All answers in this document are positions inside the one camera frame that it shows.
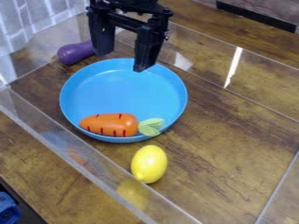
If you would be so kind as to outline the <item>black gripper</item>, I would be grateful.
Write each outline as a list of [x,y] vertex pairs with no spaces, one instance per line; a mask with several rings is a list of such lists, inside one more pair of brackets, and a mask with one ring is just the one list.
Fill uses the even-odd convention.
[[169,39],[169,19],[174,15],[159,0],[88,0],[88,29],[98,56],[115,49],[116,26],[136,32],[134,70],[143,72],[155,65]]

